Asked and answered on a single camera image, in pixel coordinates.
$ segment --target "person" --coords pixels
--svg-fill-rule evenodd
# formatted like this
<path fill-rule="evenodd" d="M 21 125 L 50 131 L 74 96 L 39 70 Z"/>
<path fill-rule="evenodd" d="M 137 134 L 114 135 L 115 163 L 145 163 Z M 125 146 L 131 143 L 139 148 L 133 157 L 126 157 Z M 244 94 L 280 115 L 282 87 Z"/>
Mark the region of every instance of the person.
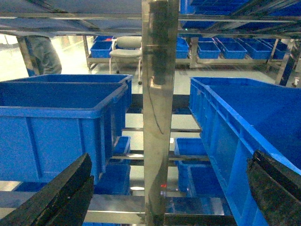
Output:
<path fill-rule="evenodd" d="M 49 37 L 39 35 L 24 36 L 26 44 L 30 45 L 32 55 L 38 65 L 40 74 L 60 74 L 62 64 Z"/>

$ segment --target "office chair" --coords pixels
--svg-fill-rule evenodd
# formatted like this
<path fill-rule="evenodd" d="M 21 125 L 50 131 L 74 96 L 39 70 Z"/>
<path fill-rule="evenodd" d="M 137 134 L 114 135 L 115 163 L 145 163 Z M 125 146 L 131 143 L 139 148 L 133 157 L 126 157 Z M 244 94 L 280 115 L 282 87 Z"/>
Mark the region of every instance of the office chair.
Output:
<path fill-rule="evenodd" d="M 112 40 L 112 51 L 110 52 L 110 74 L 111 74 L 111 62 L 114 58 L 117 64 L 117 58 L 123 59 L 139 59 L 138 63 L 138 84 L 141 85 L 141 60 L 142 60 L 142 37 L 141 36 L 124 36 Z"/>

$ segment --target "floor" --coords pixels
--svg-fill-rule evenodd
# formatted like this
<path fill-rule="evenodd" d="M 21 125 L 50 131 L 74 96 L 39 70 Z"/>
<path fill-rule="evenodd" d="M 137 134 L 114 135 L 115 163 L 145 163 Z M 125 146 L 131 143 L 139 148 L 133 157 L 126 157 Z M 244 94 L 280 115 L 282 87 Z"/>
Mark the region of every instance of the floor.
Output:
<path fill-rule="evenodd" d="M 86 64 L 85 51 L 82 37 L 80 36 L 62 36 L 52 40 L 63 65 L 63 74 L 109 74 L 109 67 L 105 64 L 99 64 L 92 71 L 88 70 Z M 92 46 L 93 38 L 88 38 L 89 47 Z M 12 80 L 16 78 L 27 77 L 27 71 L 23 62 L 18 45 L 0 44 L 0 81 Z M 271 69 L 269 73 L 264 73 L 264 66 L 243 66 L 243 65 L 205 65 L 197 69 L 187 69 L 177 66 L 174 77 L 174 94 L 190 93 L 190 77 L 234 77 L 251 78 L 269 83 L 274 83 L 277 76 L 277 69 Z M 142 93 L 142 86 L 138 85 L 136 65 L 121 65 L 120 73 L 135 74 L 133 80 L 133 93 Z M 293 82 L 291 76 L 288 86 Z M 127 127 L 143 127 L 142 114 L 127 114 Z M 197 129 L 191 115 L 173 115 L 172 128 L 175 129 Z M 123 132 L 123 135 L 131 137 L 131 149 L 143 150 L 143 132 Z M 198 133 L 172 133 L 171 138 L 176 137 L 199 137 Z M 174 149 L 174 142 L 171 139 L 170 150 Z M 172 195 L 177 193 L 177 175 L 176 167 L 168 169 L 168 191 Z M 133 166 L 131 169 L 131 187 L 136 190 L 143 190 L 143 167 Z M 12 190 L 18 182 L 1 182 L 0 191 Z M 134 191 L 135 195 L 143 195 L 141 191 Z"/>

